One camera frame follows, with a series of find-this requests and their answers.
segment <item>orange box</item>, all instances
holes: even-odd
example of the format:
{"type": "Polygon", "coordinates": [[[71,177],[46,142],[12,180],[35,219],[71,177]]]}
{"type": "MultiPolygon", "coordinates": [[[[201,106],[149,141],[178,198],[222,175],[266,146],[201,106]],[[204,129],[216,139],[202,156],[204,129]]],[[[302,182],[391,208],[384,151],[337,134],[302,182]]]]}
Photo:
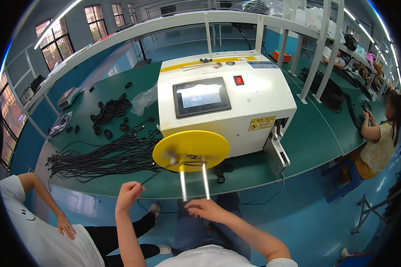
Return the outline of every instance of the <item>orange box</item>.
{"type": "MultiPolygon", "coordinates": [[[[279,51],[278,50],[274,50],[272,53],[272,57],[278,61],[278,57],[279,57],[279,51]]],[[[283,62],[290,62],[291,61],[291,55],[287,54],[285,52],[285,54],[283,55],[283,62]]]]}

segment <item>pink bag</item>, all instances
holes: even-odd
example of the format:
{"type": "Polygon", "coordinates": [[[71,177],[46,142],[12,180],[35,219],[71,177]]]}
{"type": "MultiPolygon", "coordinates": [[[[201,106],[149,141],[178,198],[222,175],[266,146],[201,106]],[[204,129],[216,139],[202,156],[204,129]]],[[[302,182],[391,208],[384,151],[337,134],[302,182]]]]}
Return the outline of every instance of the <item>pink bag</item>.
{"type": "Polygon", "coordinates": [[[373,62],[376,59],[375,54],[367,53],[367,55],[365,56],[365,59],[372,67],[374,67],[373,62]]]}

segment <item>blue stool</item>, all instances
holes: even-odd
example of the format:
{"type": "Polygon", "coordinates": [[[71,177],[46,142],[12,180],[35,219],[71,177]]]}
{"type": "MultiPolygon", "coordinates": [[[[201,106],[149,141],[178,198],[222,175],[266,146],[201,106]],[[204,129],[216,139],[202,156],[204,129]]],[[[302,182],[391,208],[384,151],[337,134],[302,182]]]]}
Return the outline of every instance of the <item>blue stool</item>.
{"type": "Polygon", "coordinates": [[[355,167],[355,163],[352,161],[350,157],[348,157],[341,163],[338,163],[335,166],[329,168],[328,170],[322,171],[323,177],[328,174],[331,174],[331,176],[334,178],[334,183],[333,183],[334,193],[332,193],[329,197],[325,199],[327,203],[331,203],[331,201],[336,200],[339,196],[346,195],[347,193],[349,193],[350,190],[354,189],[362,182],[364,182],[364,179],[359,175],[358,170],[355,167]],[[339,182],[337,181],[337,173],[344,166],[349,166],[349,176],[351,181],[342,188],[339,188],[339,182]]]}

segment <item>white bottle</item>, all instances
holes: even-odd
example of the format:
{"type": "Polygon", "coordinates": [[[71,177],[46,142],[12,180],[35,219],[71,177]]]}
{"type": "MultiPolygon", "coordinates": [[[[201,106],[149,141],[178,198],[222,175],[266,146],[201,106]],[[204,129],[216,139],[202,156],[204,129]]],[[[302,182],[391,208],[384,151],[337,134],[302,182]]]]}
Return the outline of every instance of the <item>white bottle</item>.
{"type": "Polygon", "coordinates": [[[306,25],[306,11],[304,7],[299,6],[295,11],[295,22],[306,25]]]}

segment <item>hand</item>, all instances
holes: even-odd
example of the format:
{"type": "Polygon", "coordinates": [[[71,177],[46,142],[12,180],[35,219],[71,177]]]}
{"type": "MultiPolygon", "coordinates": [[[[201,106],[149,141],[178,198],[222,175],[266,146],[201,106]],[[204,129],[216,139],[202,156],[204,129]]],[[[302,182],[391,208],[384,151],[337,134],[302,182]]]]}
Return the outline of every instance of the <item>hand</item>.
{"type": "Polygon", "coordinates": [[[365,110],[362,111],[362,115],[363,115],[364,117],[366,117],[367,119],[370,119],[368,113],[367,113],[365,110]]]}
{"type": "Polygon", "coordinates": [[[146,190],[139,182],[127,182],[122,184],[116,202],[116,211],[126,211],[132,207],[135,200],[141,197],[141,191],[146,190]]]}
{"type": "Polygon", "coordinates": [[[371,113],[371,111],[370,111],[370,110],[367,110],[367,113],[368,113],[368,116],[369,116],[369,120],[373,120],[373,119],[374,119],[374,116],[373,116],[373,114],[371,113]]]}
{"type": "Polygon", "coordinates": [[[213,200],[207,200],[206,198],[192,200],[184,207],[188,209],[190,215],[205,218],[216,223],[225,223],[230,214],[229,211],[217,205],[213,200]]]}
{"type": "Polygon", "coordinates": [[[63,214],[63,215],[58,215],[56,218],[58,219],[58,224],[56,225],[58,232],[61,235],[64,235],[64,233],[62,232],[64,230],[65,234],[69,239],[74,239],[74,235],[76,234],[76,232],[71,226],[67,217],[63,214]]]}

